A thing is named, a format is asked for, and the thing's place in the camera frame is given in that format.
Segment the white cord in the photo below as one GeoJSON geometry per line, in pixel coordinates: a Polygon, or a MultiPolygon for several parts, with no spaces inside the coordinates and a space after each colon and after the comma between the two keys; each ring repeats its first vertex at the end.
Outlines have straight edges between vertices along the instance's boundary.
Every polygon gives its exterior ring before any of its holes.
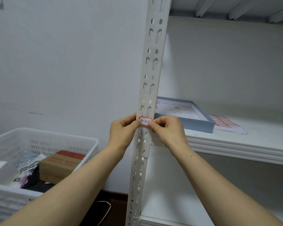
{"type": "Polygon", "coordinates": [[[102,220],[99,222],[99,224],[97,225],[97,226],[99,226],[100,223],[102,223],[102,221],[104,220],[104,218],[107,216],[109,210],[111,209],[111,204],[110,204],[109,202],[107,202],[107,201],[96,201],[96,202],[106,202],[108,205],[110,205],[110,207],[109,207],[108,211],[106,212],[105,216],[103,217],[103,219],[102,219],[102,220]]]}

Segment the dark wooden floor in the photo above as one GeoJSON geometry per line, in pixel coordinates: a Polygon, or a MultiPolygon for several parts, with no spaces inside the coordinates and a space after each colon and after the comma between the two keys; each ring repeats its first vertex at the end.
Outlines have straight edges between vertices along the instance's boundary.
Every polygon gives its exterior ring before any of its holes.
{"type": "Polygon", "coordinates": [[[128,194],[118,194],[101,190],[80,226],[97,226],[105,216],[110,206],[106,202],[96,201],[107,201],[111,204],[109,213],[99,226],[124,226],[127,200],[128,194]]]}

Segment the label sticker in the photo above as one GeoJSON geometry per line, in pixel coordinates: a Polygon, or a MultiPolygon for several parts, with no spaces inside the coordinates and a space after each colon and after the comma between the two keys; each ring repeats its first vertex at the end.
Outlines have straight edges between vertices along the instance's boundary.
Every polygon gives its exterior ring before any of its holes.
{"type": "Polygon", "coordinates": [[[149,118],[149,117],[143,117],[143,116],[140,116],[140,117],[139,117],[139,120],[141,120],[141,124],[142,124],[142,125],[145,125],[145,126],[148,126],[148,123],[152,121],[151,118],[149,118]]]}

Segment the forearm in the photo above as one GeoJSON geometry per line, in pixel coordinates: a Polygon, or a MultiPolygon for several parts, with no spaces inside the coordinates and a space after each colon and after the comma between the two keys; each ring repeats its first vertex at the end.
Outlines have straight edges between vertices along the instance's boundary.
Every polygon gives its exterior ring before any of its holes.
{"type": "Polygon", "coordinates": [[[123,153],[104,149],[0,226],[79,225],[123,153]]]}
{"type": "Polygon", "coordinates": [[[283,225],[189,146],[172,151],[216,226],[283,225]]]}

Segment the brown cardboard box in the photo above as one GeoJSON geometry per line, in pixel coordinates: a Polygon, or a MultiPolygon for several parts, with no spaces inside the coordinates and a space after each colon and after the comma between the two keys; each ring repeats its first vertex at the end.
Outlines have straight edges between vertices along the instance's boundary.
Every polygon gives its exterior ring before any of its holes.
{"type": "Polygon", "coordinates": [[[58,184],[79,165],[85,155],[61,150],[39,162],[40,180],[58,184]]]}

